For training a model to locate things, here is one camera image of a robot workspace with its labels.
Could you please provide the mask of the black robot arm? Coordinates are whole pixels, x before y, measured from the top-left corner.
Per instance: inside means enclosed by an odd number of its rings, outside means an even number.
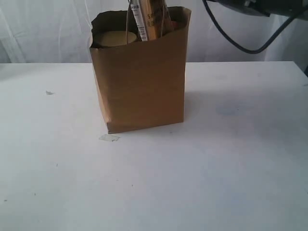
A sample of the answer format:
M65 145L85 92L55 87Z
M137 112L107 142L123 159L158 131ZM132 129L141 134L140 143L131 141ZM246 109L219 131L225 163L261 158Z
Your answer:
M307 0L213 0L212 2L247 15L265 17L271 14L290 17L308 4Z

